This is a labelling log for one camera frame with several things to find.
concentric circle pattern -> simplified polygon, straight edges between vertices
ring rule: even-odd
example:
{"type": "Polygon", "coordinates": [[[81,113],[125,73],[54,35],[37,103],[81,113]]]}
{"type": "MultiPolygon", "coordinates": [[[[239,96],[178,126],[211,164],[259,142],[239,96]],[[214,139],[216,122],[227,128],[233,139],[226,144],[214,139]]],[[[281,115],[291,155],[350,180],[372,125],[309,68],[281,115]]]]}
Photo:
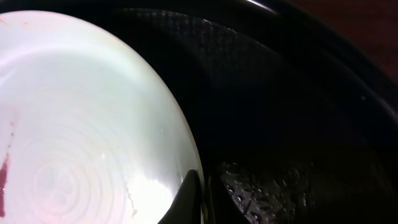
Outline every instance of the concentric circle pattern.
{"type": "Polygon", "coordinates": [[[0,67],[0,223],[157,223],[200,169],[162,81],[106,51],[43,47],[0,67]]]}

white plate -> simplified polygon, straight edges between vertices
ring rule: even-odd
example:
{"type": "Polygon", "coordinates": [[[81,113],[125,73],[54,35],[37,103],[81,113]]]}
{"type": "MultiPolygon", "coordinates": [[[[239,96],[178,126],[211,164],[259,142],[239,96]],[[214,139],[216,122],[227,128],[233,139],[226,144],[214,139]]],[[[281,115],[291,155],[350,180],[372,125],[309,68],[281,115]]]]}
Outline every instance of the white plate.
{"type": "Polygon", "coordinates": [[[133,49],[62,14],[0,19],[0,223],[157,223],[188,170],[203,189],[188,124],[133,49]]]}

black plastic container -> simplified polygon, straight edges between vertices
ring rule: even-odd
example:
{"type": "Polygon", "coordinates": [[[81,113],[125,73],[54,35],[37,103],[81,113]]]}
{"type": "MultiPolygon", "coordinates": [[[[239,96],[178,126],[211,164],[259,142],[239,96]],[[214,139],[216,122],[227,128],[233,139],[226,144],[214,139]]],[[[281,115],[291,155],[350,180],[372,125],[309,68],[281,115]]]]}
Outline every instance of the black plastic container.
{"type": "MultiPolygon", "coordinates": [[[[392,208],[389,203],[398,188],[397,88],[356,47],[290,4],[0,3],[0,12],[24,9],[82,18],[137,51],[182,108],[205,175],[221,177],[228,186],[227,181],[244,179],[238,181],[240,188],[248,184],[250,189],[242,194],[257,190],[245,196],[247,209],[241,208],[251,222],[259,221],[251,213],[261,207],[259,194],[288,200],[273,213],[282,223],[308,221],[319,214],[337,220],[363,217],[366,208],[374,212],[373,207],[359,209],[366,204],[364,198],[392,208]],[[296,171],[304,184],[284,187],[286,175],[296,171]],[[279,190],[272,189],[275,183],[279,190]],[[279,212],[283,208],[294,212],[279,212]]],[[[239,207],[238,196],[230,194],[239,207]]],[[[225,216],[212,219],[228,222],[225,216]]]]}

dark background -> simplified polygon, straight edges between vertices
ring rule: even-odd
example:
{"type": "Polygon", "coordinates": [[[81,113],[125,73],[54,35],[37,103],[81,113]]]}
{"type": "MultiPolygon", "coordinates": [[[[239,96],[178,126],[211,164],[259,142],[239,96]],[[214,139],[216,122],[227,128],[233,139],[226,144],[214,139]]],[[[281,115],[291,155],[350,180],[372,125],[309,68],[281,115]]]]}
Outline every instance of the dark background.
{"type": "Polygon", "coordinates": [[[398,1],[290,0],[356,44],[398,84],[398,1]]]}

